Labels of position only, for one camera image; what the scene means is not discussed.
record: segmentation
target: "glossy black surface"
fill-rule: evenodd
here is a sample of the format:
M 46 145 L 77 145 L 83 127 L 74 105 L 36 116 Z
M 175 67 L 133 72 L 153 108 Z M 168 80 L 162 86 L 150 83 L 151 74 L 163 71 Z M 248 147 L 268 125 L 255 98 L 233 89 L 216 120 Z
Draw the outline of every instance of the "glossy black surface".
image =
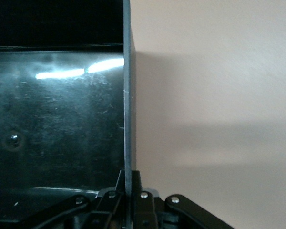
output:
M 114 187 L 124 167 L 121 60 L 0 52 L 0 190 Z
M 123 44 L 122 0 L 0 0 L 0 47 Z

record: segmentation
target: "scratched black surface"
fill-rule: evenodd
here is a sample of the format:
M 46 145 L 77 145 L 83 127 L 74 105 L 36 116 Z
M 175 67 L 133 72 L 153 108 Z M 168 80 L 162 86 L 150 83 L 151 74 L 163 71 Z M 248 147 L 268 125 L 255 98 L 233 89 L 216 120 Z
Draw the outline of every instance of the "scratched black surface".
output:
M 87 69 L 122 57 L 118 52 L 0 53 L 1 197 L 8 190 L 37 187 L 114 187 L 124 166 L 123 67 L 65 79 L 38 80 L 36 74 Z M 20 138 L 16 146 L 10 145 L 11 135 Z M 18 202 L 17 196 L 9 202 Z

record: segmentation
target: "screw head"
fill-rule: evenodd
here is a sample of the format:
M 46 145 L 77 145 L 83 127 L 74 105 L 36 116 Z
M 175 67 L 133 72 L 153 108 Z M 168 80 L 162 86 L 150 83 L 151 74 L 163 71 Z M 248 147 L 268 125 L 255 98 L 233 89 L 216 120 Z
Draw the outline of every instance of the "screw head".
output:
M 180 202 L 180 199 L 178 197 L 172 197 L 172 202 L 177 204 Z
M 115 191 L 111 191 L 108 193 L 109 198 L 115 198 L 116 197 L 116 192 Z
M 76 204 L 82 204 L 84 201 L 85 201 L 85 198 L 84 198 L 84 197 L 77 197 L 75 203 L 76 203 Z
M 147 192 L 141 192 L 141 198 L 148 198 Z

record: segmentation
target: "beige surface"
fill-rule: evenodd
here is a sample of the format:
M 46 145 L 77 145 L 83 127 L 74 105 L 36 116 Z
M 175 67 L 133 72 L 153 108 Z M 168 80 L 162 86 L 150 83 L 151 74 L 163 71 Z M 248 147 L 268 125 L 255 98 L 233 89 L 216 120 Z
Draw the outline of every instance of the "beige surface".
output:
M 286 229 L 286 0 L 131 3 L 143 186 Z

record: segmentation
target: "silver screw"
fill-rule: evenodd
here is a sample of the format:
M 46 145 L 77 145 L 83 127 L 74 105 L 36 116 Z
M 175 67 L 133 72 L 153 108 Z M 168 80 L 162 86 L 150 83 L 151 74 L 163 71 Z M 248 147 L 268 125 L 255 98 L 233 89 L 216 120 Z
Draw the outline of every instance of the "silver screw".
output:
M 84 198 L 84 197 L 77 197 L 75 203 L 76 203 L 76 204 L 82 204 L 84 201 L 85 201 L 85 198 Z
M 111 191 L 109 192 L 109 198 L 115 198 L 116 197 L 116 192 L 115 191 Z
M 177 204 L 180 202 L 179 198 L 178 197 L 172 197 L 172 202 Z
M 141 198 L 148 198 L 147 192 L 141 192 Z

